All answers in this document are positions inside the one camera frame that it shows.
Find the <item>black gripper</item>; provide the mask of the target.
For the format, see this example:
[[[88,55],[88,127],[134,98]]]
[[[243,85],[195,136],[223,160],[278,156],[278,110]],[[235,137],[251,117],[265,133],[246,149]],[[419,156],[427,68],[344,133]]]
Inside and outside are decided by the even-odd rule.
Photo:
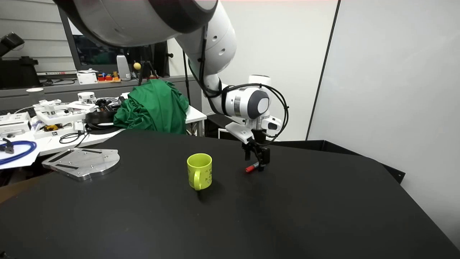
[[[265,130],[242,128],[239,137],[243,143],[245,160],[251,160],[252,154],[255,154],[261,164],[271,163],[271,149],[266,147],[268,134]]]

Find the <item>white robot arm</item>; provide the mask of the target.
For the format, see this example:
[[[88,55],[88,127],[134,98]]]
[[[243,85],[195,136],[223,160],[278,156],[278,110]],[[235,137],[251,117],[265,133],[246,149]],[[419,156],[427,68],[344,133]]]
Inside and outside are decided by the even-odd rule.
[[[261,166],[271,162],[264,146],[271,97],[264,84],[238,87],[220,72],[236,55],[235,28],[220,0],[54,0],[77,29],[107,48],[141,48],[177,41],[215,113],[241,118],[226,130]]]

